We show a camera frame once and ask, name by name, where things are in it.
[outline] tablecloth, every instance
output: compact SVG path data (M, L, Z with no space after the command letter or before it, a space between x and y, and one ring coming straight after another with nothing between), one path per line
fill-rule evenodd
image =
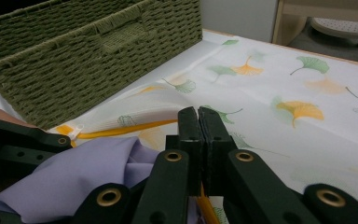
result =
M190 66L166 74L50 130L74 144L139 136L162 150L176 113L215 110L239 148L259 154L287 187L313 183L358 200L358 64L232 36ZM212 198L221 222L221 198Z

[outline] woven storage box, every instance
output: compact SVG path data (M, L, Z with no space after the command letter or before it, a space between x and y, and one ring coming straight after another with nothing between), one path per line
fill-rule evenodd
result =
M201 36L199 0L47 1L0 16L0 93L49 129Z

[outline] lavender fabric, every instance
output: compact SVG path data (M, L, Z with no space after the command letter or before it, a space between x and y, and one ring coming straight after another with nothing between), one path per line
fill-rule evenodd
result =
M19 214L24 223L70 217L93 189L106 183L130 188L144 180L157 155L137 137L91 140L49 158L2 191L0 210ZM195 211L188 212L189 222L196 223Z

